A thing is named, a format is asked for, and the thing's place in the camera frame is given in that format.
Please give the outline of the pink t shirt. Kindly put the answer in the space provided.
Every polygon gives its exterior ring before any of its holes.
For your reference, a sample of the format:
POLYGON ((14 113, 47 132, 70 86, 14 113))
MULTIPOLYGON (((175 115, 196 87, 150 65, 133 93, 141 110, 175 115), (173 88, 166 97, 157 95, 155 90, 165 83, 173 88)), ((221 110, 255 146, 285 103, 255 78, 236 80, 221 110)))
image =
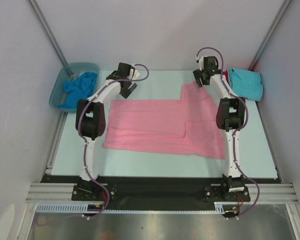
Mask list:
POLYGON ((148 153, 225 158, 217 105, 192 82, 180 99, 113 100, 104 147, 148 153))

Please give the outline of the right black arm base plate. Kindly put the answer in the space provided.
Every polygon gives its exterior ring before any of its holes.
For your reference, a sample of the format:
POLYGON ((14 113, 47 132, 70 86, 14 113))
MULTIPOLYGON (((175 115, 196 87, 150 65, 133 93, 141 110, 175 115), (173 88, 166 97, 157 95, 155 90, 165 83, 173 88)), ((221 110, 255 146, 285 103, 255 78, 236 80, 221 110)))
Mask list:
POLYGON ((228 190, 222 185, 206 185, 204 199, 207 202, 250 202, 251 197, 247 186, 228 190))

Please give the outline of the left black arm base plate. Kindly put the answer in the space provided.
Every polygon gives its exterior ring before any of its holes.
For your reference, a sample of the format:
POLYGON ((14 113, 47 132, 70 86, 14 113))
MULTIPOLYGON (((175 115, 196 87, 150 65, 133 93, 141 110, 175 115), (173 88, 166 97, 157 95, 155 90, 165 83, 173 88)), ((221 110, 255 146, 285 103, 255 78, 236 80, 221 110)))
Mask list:
POLYGON ((96 184, 88 187, 83 187, 76 184, 73 187, 71 200, 81 202, 93 202, 101 201, 104 199, 105 196, 110 202, 112 202, 116 198, 117 186, 115 184, 107 184, 104 185, 104 187, 108 190, 109 197, 107 197, 106 191, 96 184))

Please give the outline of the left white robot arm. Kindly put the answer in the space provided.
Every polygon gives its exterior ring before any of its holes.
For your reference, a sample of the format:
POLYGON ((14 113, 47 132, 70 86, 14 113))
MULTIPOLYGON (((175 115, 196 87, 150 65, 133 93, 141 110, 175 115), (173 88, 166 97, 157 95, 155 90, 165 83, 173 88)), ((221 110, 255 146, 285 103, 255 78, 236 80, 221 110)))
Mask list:
POLYGON ((139 75, 135 64, 120 62, 96 93, 77 103, 75 128, 83 140, 83 168, 76 191, 83 192, 90 200, 97 199, 102 191, 102 187, 95 183, 99 175, 93 174, 93 154, 96 140, 106 130, 105 106, 117 95, 128 98, 138 86, 135 81, 139 75))

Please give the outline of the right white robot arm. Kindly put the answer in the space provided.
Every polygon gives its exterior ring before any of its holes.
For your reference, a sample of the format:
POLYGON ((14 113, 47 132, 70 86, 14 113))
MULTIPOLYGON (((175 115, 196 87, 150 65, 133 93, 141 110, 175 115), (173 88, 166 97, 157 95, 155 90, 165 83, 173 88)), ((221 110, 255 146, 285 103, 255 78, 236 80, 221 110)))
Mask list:
POLYGON ((224 138, 226 160, 219 193, 225 200, 232 201, 245 189, 239 157, 240 130, 247 125, 245 101, 231 89, 215 56, 197 56, 195 60, 199 65, 193 71, 197 86, 211 86, 219 98, 216 125, 224 138))

